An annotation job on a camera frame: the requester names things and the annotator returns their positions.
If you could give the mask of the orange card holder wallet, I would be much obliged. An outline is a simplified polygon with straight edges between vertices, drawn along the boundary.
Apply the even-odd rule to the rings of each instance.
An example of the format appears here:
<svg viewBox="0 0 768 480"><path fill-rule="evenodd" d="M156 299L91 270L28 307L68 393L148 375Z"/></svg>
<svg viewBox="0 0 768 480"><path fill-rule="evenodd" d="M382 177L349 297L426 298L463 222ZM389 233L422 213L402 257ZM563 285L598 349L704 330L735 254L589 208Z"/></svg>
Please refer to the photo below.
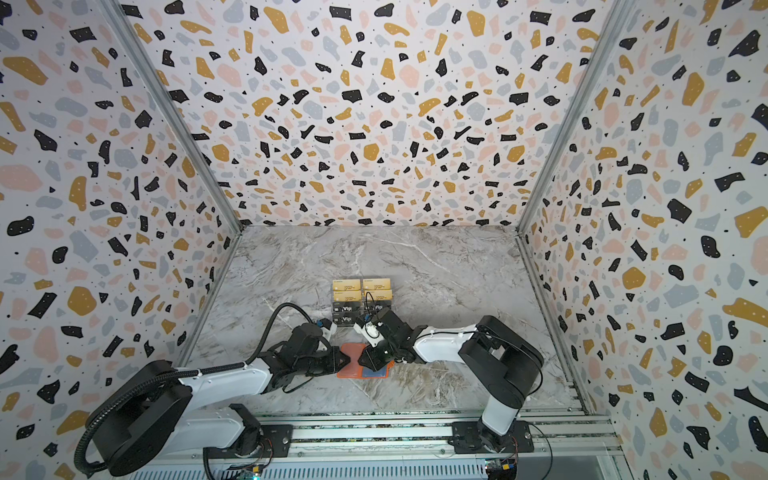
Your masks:
<svg viewBox="0 0 768 480"><path fill-rule="evenodd" d="M358 363L365 347L366 345L363 343L344 343L341 345L340 350L350 357L350 363L336 374L337 378L374 379L387 378L389 376L389 370L394 366L394 361L390 361L385 367L377 371L373 371Z"/></svg>

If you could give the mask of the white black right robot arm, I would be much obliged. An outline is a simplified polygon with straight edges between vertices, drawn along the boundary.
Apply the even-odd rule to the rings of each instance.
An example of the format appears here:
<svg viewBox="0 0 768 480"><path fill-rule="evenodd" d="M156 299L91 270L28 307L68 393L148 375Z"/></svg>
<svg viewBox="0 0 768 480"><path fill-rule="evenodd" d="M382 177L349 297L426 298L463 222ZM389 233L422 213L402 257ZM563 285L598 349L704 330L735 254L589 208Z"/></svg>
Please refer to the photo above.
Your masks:
<svg viewBox="0 0 768 480"><path fill-rule="evenodd" d="M509 436L526 400L543 384L541 353L491 315L466 327L412 327L384 308L354 329L368 342L358 363L373 371L391 362L466 365L489 394L479 420L479 434L488 442Z"/></svg>

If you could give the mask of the clear acrylic card stand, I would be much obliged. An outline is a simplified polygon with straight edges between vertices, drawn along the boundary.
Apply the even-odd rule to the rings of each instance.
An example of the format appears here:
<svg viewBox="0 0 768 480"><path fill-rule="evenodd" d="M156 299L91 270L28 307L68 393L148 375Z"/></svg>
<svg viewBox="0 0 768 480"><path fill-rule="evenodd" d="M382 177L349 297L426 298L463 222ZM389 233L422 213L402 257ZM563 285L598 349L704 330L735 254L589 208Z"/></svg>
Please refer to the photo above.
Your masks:
<svg viewBox="0 0 768 480"><path fill-rule="evenodd" d="M365 303L367 303L368 301L370 301L370 302L376 302L376 301L373 301L373 300L368 300L368 299L366 299L366 298L364 297L364 292L366 291L366 290L364 290L364 289L363 289L363 280L364 280L364 279L360 279L360 280L361 280L361 289L360 289L359 291L362 293L362 301L361 301L360 303L361 303L361 306L362 306L362 309L363 309L363 305L364 305ZM332 304L334 303L334 301L333 301L333 292L334 292L334 290L332 289ZM364 318L363 318L363 312L362 312L361 318L360 318L360 319L359 319L357 322L359 322L359 323L365 323L365 322L367 322L367 321L368 321L368 319L364 319Z"/></svg>

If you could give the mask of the gold card middle left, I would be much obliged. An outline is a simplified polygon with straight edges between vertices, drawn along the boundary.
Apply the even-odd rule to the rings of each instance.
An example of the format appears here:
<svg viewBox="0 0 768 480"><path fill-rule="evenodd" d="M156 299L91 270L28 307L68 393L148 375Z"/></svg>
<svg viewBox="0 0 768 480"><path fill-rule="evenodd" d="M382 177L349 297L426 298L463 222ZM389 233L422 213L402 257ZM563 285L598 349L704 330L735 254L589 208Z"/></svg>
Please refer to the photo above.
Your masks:
<svg viewBox="0 0 768 480"><path fill-rule="evenodd" d="M362 293L359 290L334 291L333 301L340 303L361 302Z"/></svg>

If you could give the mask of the gold card back left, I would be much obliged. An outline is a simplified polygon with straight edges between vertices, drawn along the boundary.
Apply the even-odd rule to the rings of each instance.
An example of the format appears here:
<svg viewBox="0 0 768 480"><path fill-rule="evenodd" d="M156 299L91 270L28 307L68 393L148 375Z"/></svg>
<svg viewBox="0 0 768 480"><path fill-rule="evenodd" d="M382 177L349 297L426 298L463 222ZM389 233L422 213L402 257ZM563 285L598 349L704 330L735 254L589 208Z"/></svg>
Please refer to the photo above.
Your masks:
<svg viewBox="0 0 768 480"><path fill-rule="evenodd" d="M359 291L361 289L360 279L336 279L332 282L334 291Z"/></svg>

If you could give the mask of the green circuit board left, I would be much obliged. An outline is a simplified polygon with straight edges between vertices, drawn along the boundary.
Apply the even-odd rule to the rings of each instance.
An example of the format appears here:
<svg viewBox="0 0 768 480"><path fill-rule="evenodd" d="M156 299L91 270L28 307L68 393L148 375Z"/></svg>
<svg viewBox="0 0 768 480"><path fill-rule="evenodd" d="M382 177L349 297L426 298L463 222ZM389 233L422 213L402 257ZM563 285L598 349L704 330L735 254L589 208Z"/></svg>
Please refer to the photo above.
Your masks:
<svg viewBox="0 0 768 480"><path fill-rule="evenodd" d="M264 465L247 466L239 470L236 480L261 480L264 473Z"/></svg>

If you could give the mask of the circuit board right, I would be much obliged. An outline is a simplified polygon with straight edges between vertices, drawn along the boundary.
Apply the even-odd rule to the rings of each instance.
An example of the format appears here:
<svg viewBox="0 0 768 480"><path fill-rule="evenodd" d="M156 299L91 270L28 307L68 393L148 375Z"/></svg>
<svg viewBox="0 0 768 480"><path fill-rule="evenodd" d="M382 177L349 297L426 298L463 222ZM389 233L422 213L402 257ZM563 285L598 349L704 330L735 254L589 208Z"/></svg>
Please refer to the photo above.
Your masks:
<svg viewBox="0 0 768 480"><path fill-rule="evenodd" d="M511 459L488 460L485 464L488 480L516 480L517 462Z"/></svg>

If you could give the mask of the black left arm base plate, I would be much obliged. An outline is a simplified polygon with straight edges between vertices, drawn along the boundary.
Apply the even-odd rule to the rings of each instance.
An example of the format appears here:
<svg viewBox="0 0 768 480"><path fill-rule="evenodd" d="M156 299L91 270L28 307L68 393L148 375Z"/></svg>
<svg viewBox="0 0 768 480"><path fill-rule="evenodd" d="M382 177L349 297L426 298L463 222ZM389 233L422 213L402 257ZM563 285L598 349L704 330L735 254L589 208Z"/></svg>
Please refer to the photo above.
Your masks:
<svg viewBox="0 0 768 480"><path fill-rule="evenodd" d="M208 456L241 462L286 458L293 432L294 427L290 424L262 425L259 429L247 427L229 447L208 447Z"/></svg>

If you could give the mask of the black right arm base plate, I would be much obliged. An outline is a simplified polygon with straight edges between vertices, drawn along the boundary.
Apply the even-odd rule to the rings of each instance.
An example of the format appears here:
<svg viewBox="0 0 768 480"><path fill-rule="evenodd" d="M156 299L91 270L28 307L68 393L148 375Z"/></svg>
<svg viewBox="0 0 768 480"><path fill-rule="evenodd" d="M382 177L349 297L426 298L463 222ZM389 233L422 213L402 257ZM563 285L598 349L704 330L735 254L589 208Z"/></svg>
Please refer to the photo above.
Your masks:
<svg viewBox="0 0 768 480"><path fill-rule="evenodd" d="M504 435L493 432L480 420L454 422L447 442L457 454L511 455L534 451L530 424L523 420L514 421Z"/></svg>

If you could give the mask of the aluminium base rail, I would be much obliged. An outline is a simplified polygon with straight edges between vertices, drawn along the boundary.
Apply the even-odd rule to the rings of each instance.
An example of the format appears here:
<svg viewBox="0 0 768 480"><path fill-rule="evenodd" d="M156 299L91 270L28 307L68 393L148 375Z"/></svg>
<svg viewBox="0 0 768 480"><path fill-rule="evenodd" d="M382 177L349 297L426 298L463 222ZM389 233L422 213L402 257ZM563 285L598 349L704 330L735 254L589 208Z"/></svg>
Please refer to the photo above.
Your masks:
<svg viewBox="0 0 768 480"><path fill-rule="evenodd" d="M487 479L488 460L517 462L517 479L630 479L632 473L606 416L575 407L525 408L516 420L530 424L531 453L457 454L447 440L451 424L476 421L476 411L268 417L290 424L286 458L210 459L199 450L169 454L133 473L135 479L235 479L239 470L264 465L262 479Z"/></svg>

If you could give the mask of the aluminium corner post left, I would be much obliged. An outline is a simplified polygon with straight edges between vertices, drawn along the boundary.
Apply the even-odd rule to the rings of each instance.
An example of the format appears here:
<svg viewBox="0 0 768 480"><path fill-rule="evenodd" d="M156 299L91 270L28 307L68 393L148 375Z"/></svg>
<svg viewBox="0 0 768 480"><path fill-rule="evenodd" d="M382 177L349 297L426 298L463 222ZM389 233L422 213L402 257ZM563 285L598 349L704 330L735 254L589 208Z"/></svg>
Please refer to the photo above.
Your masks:
<svg viewBox="0 0 768 480"><path fill-rule="evenodd" d="M226 223L235 230L236 234L241 235L243 227L240 221L236 218L233 208L227 200L223 190L218 185L214 174L204 160L203 155L193 140L180 112L174 106L174 102L164 87L164 84L161 82L151 59L147 55L145 49L141 46L140 39L134 33L130 22L127 20L121 3L119 1L96 1L95 4L101 11L110 28L116 34L119 43L124 47L126 56L133 63L151 97L166 118L173 134L187 152L192 165L201 176L203 184L211 194L217 206L217 210L225 219Z"/></svg>

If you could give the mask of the aluminium corner post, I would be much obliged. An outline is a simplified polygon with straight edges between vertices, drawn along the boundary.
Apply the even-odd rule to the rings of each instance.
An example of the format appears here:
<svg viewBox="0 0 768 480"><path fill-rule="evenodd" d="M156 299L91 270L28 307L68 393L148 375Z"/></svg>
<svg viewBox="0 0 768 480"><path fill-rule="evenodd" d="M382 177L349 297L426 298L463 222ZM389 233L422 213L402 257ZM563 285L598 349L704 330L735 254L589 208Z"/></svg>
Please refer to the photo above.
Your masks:
<svg viewBox="0 0 768 480"><path fill-rule="evenodd" d="M543 199L546 191L547 178L554 172L560 156L564 153L568 140L586 108L590 94L610 59L614 43L620 36L635 5L636 1L620 0L615 1L611 6L606 23L596 42L594 52L591 55L590 62L587 65L583 78L568 105L568 110L561 122L561 127L558 130L548 156L536 177L536 183L533 186L532 193L523 211L520 222L516 227L519 236L523 236L526 229L532 224L534 214L538 209L538 204Z"/></svg>
<svg viewBox="0 0 768 480"><path fill-rule="evenodd" d="M145 49L141 46L140 39L134 33L130 22L127 20L121 3L119 1L96 1L95 4L101 11L110 28L116 34L119 43L124 47L126 56L133 63L151 97L166 118L173 134L187 152L192 165L201 176L203 184L211 194L217 206L217 210L225 219L226 223L235 230L236 234L241 235L243 227L240 221L236 218L233 208L227 200L223 190L218 185L214 174L204 160L203 155L193 140L180 112L174 106L174 102L164 87L164 84L161 82L151 59L147 55Z"/></svg>

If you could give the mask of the aluminium corner post right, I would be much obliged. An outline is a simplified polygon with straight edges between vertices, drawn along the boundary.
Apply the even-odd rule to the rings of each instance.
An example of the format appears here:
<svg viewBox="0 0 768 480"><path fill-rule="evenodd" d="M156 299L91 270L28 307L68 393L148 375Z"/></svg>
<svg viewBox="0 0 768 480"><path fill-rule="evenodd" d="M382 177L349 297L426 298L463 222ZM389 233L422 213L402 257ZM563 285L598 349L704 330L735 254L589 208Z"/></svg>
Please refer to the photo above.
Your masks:
<svg viewBox="0 0 768 480"><path fill-rule="evenodd" d="M546 191L547 178L554 172L560 156L564 153L568 140L586 108L590 94L610 59L614 43L620 36L635 5L636 1L620 0L615 1L611 6L606 23L596 42L594 52L591 55L590 62L587 65L583 78L568 105L568 110L561 122L561 127L558 130L548 156L536 177L536 183L533 186L532 193L523 211L520 222L516 227L519 236L523 236L526 229L532 224L534 214L538 209L538 204L543 199Z"/></svg>

